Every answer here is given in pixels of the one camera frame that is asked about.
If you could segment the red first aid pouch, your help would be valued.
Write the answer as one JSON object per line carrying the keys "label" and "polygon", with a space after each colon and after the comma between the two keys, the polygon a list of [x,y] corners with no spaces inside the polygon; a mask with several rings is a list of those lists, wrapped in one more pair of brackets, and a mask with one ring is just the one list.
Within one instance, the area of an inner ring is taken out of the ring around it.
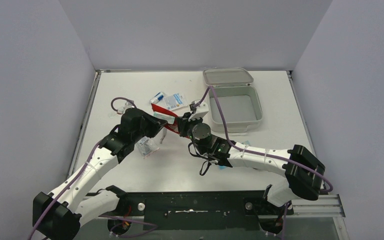
{"label": "red first aid pouch", "polygon": [[177,117],[178,115],[162,106],[152,103],[151,109],[153,111],[153,116],[167,121],[167,124],[164,126],[167,130],[179,134]]}

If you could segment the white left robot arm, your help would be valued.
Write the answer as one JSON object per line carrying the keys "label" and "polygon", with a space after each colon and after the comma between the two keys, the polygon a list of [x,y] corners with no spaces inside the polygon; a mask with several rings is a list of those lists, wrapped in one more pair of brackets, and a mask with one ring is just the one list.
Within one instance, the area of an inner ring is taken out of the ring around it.
{"label": "white left robot arm", "polygon": [[117,216],[128,210],[123,191],[115,186],[89,199],[85,196],[110,170],[127,157],[144,137],[155,137],[168,122],[138,108],[129,108],[108,135],[95,144],[83,166],[49,193],[33,200],[31,239],[39,231],[50,240],[72,240],[80,228],[101,214]]}

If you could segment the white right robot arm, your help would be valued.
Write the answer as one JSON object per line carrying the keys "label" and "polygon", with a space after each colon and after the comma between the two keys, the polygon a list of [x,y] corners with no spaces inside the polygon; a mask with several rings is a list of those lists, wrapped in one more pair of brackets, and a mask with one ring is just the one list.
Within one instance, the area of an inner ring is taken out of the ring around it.
{"label": "white right robot arm", "polygon": [[190,116],[191,113],[186,113],[176,117],[175,123],[179,135],[190,139],[196,157],[210,165],[246,167],[282,177],[264,191],[261,206],[267,214],[275,214],[291,200],[318,200],[326,167],[306,147],[298,144],[282,150],[251,147],[212,134],[201,118],[191,120]]}

